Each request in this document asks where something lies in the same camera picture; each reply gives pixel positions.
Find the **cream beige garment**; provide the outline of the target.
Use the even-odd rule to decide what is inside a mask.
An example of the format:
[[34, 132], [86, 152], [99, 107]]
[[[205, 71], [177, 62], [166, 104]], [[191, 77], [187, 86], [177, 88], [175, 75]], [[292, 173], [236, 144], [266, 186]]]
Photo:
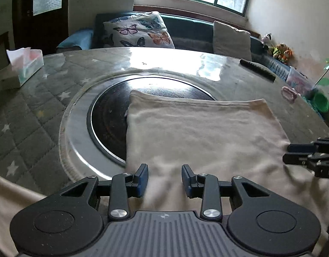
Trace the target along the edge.
[[141, 163], [150, 168], [145, 196], [133, 199], [132, 209], [197, 209], [179, 176], [180, 166], [190, 164], [219, 178], [241, 174], [308, 208], [322, 227], [314, 253], [329, 242], [329, 182], [282, 162], [288, 138], [265, 100], [212, 102], [133, 91], [127, 121], [127, 171]]

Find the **green plastic bowl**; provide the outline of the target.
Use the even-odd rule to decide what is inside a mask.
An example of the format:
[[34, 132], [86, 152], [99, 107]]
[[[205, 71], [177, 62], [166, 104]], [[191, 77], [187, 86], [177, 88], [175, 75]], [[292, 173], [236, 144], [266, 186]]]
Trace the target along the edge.
[[313, 104], [320, 113], [327, 113], [329, 111], [329, 102], [323, 93], [316, 93], [314, 95]]

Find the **pink hair scrunchie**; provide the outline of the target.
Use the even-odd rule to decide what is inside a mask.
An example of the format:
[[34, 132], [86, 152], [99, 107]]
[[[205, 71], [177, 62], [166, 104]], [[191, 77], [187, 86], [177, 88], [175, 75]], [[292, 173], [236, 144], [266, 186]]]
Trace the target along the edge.
[[294, 101], [298, 97], [298, 93], [289, 87], [282, 87], [281, 88], [281, 95], [283, 96], [284, 99], [286, 99], [289, 103], [294, 103]]

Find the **clear plastic storage box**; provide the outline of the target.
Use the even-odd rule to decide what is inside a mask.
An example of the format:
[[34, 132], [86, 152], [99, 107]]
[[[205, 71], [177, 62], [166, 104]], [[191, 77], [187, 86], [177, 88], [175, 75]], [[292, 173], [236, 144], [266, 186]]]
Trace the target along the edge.
[[301, 96], [308, 96], [314, 88], [314, 84], [292, 66], [290, 66], [286, 83]]

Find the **black remote control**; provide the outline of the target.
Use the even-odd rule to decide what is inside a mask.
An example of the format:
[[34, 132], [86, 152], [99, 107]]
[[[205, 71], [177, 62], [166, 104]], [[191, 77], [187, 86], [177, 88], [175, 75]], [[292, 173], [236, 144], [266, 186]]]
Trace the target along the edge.
[[245, 59], [240, 59], [239, 63], [241, 66], [253, 71], [254, 73], [266, 78], [267, 80], [274, 82], [276, 79], [275, 74], [271, 71], [266, 70], [264, 67], [260, 67], [251, 61], [247, 61]]

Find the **orange yellow plush toys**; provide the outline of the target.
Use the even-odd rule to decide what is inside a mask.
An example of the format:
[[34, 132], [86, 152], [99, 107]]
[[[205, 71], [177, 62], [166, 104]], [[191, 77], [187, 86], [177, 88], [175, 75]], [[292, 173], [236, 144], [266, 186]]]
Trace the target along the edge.
[[281, 63], [288, 65], [289, 59], [293, 56], [293, 50], [285, 43], [279, 43], [274, 47], [272, 57]]

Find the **round black induction cooktop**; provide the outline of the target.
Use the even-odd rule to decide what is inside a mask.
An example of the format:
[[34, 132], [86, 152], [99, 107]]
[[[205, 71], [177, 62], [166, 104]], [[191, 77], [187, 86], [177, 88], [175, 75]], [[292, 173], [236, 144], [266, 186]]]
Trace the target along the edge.
[[102, 154], [123, 168], [126, 166], [127, 111], [131, 91], [171, 98], [215, 99], [192, 83], [158, 75], [122, 76], [98, 86], [102, 90], [87, 113], [88, 133]]

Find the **black white plush toy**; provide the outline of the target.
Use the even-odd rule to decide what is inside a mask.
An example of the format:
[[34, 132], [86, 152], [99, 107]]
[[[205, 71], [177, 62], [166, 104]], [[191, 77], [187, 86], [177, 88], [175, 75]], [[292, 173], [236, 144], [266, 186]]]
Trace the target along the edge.
[[272, 44], [272, 33], [265, 34], [261, 39], [261, 43], [263, 44], [264, 50], [269, 55], [272, 55], [274, 51], [274, 46]]

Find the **grey plain pillow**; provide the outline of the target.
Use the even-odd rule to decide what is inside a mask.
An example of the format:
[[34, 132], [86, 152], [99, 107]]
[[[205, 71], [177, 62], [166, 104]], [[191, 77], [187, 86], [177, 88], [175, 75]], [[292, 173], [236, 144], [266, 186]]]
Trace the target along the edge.
[[250, 33], [235, 27], [214, 21], [213, 23], [214, 54], [252, 60], [250, 51]]

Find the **tissue box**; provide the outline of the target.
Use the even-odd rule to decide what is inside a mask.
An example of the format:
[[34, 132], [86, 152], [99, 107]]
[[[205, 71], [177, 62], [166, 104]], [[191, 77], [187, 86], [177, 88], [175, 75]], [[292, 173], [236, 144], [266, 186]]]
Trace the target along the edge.
[[44, 65], [40, 49], [20, 48], [6, 50], [10, 64], [0, 71], [0, 87], [17, 89], [22, 87]]

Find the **butterfly print pillow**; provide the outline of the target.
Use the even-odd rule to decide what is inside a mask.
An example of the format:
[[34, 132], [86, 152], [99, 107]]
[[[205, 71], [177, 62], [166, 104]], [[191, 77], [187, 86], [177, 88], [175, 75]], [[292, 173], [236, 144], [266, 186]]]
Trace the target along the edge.
[[157, 11], [135, 13], [105, 21], [102, 43], [105, 48], [175, 48], [168, 29]]

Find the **dark door frosted glass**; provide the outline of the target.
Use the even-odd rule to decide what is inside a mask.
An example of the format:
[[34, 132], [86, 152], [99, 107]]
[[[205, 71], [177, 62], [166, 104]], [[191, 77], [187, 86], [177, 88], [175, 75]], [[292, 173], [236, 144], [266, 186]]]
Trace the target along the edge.
[[68, 0], [12, 0], [14, 44], [54, 54], [69, 36]]

